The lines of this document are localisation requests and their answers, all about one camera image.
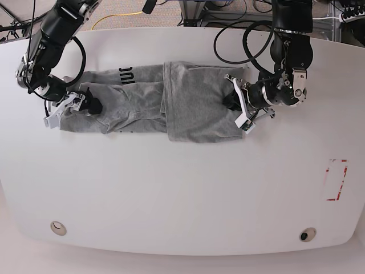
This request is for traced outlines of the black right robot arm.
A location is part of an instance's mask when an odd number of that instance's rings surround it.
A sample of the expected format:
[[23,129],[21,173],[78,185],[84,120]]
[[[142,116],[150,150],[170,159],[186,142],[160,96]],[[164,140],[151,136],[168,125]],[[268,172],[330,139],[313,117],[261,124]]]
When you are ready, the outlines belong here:
[[[90,115],[102,112],[100,100],[89,89],[69,90],[81,79],[86,66],[86,51],[75,35],[99,5],[100,1],[55,2],[42,20],[40,29],[30,35],[27,52],[17,70],[18,84],[27,89],[29,94],[35,94],[45,103],[50,102],[56,106],[70,99],[69,105],[72,108]],[[65,82],[53,76],[51,70],[59,63],[64,48],[70,41],[79,46],[82,64],[77,76],[72,81]]]

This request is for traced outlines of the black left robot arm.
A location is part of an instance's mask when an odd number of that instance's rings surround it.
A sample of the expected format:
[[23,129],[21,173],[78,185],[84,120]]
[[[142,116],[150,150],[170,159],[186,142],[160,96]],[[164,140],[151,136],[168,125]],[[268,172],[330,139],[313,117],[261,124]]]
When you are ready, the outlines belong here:
[[[251,63],[259,76],[255,84],[245,84],[239,95],[235,91],[227,95],[223,104],[230,110],[249,112],[254,119],[260,110],[271,106],[295,107],[306,99],[307,69],[313,61],[310,33],[313,31],[313,3],[311,1],[272,1],[272,19],[249,21],[242,37],[247,56],[241,61]],[[253,55],[248,47],[248,36],[256,27],[270,29],[262,49]]]

